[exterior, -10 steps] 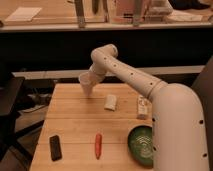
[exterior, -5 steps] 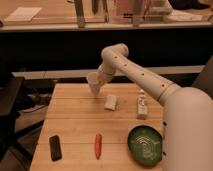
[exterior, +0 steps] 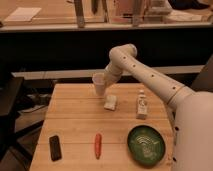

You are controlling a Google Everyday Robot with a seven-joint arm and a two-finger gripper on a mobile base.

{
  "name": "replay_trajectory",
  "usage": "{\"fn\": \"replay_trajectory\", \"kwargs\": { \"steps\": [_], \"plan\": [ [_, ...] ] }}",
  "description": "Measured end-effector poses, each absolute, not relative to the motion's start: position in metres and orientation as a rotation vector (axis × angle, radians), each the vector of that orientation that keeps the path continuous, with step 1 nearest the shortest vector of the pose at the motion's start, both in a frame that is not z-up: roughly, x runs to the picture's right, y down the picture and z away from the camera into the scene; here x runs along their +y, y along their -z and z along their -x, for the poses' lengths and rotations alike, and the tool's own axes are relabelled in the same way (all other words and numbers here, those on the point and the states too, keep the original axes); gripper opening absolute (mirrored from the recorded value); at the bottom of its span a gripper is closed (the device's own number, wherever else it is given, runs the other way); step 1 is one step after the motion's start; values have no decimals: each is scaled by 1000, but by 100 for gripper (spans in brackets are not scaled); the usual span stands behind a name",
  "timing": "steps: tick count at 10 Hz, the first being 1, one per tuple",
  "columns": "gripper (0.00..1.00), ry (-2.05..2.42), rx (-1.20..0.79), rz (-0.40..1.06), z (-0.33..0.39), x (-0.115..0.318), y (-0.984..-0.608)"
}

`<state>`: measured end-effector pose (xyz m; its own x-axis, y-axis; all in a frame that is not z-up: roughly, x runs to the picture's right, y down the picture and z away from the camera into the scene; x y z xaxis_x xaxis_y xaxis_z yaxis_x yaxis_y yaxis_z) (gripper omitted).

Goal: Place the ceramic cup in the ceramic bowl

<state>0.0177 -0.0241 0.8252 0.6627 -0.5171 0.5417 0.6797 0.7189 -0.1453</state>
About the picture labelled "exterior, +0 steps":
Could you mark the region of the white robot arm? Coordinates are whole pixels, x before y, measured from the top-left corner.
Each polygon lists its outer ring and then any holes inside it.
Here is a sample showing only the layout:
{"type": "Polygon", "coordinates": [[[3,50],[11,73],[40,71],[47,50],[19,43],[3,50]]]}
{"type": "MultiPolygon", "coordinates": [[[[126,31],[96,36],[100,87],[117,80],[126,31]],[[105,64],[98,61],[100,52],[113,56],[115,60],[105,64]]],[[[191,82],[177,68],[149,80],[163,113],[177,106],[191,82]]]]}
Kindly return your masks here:
{"type": "Polygon", "coordinates": [[[109,51],[106,85],[124,70],[142,82],[175,112],[171,171],[213,171],[213,93],[188,86],[142,64],[133,44],[109,51]]]}

